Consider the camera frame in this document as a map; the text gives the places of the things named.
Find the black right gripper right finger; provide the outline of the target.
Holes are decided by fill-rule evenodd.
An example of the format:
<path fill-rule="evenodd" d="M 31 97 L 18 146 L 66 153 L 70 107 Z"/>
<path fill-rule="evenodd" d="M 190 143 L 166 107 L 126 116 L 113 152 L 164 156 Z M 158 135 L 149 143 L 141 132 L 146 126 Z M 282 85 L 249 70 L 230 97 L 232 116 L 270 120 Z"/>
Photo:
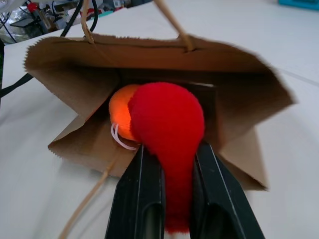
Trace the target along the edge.
<path fill-rule="evenodd" d="M 240 183 L 206 142 L 194 161 L 189 230 L 191 239 L 265 239 Z"/>

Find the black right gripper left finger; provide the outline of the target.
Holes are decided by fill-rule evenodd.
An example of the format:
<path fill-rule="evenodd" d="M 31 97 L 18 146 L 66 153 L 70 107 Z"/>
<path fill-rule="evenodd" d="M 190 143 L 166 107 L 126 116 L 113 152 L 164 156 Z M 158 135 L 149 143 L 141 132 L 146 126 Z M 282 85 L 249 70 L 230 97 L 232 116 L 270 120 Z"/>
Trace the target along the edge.
<path fill-rule="evenodd" d="M 117 183 L 105 239 L 163 239 L 165 205 L 162 167 L 140 146 Z"/>

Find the red plush toy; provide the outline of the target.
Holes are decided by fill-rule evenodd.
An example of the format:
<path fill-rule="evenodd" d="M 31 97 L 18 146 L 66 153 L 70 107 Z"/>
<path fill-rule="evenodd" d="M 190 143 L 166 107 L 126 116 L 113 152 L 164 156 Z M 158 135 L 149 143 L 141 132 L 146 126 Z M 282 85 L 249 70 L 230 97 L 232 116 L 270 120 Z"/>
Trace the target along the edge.
<path fill-rule="evenodd" d="M 194 158 L 205 129 L 202 107 L 186 88 L 155 82 L 139 86 L 128 108 L 134 138 L 164 171 L 165 230 L 188 233 Z"/>

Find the orange plush toy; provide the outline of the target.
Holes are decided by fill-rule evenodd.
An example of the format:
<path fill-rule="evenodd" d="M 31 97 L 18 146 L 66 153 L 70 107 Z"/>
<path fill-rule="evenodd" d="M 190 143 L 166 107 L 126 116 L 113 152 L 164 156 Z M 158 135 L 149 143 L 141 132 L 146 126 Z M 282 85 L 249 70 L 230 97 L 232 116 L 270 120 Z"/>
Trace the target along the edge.
<path fill-rule="evenodd" d="M 131 116 L 128 103 L 138 87 L 138 84 L 126 85 L 118 89 L 109 101 L 111 135 L 121 147 L 130 151 L 135 151 L 136 148 L 126 145 L 119 137 L 134 142 L 136 141 L 131 133 Z"/>

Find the brown paper bag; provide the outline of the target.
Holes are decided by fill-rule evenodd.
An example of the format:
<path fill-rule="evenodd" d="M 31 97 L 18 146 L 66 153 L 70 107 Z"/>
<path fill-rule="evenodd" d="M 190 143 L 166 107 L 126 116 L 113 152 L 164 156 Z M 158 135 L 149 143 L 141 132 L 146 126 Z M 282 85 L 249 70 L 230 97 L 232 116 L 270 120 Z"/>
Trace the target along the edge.
<path fill-rule="evenodd" d="M 62 159 L 103 173 L 59 239 L 67 238 L 105 179 L 115 176 L 120 180 L 143 146 L 136 139 L 119 137 L 136 148 L 127 150 L 111 135 L 109 101 L 118 89 L 130 84 L 166 82 L 193 93 L 204 113 L 200 145 L 211 145 L 244 192 L 268 188 L 255 127 L 292 105 L 290 93 L 259 57 L 186 34 L 163 0 L 155 3 L 178 31 L 178 38 L 99 35 L 82 19 L 84 37 L 49 37 L 28 49 L 26 71 L 77 113 L 48 149 Z"/>

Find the teal box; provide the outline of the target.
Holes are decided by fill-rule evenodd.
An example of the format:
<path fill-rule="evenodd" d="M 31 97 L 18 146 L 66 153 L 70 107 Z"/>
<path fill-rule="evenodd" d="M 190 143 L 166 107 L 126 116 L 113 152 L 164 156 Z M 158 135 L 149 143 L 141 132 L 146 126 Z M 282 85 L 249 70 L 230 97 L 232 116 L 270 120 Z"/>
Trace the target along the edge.
<path fill-rule="evenodd" d="M 278 0 L 278 3 L 295 7 L 319 9 L 319 0 Z"/>

